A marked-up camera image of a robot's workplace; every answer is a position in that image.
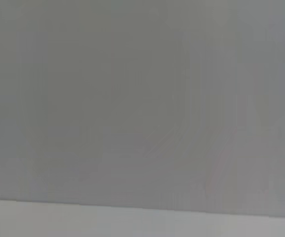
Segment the ceiling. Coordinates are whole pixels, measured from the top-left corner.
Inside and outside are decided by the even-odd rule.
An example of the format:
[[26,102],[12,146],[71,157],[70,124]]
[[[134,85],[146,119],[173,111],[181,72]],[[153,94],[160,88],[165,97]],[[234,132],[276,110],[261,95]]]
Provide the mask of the ceiling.
[[285,1],[0,0],[0,199],[285,216]]

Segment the white wall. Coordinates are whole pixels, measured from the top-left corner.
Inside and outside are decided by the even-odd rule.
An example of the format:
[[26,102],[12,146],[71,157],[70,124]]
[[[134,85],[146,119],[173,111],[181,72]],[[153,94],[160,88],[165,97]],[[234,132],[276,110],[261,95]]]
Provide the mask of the white wall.
[[283,237],[285,219],[0,201],[0,237]]

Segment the gray wall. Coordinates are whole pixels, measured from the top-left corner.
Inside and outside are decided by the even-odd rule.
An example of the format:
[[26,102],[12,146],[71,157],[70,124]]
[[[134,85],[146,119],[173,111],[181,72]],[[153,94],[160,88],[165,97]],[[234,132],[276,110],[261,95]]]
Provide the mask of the gray wall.
[[285,1],[0,0],[0,199],[285,215]]

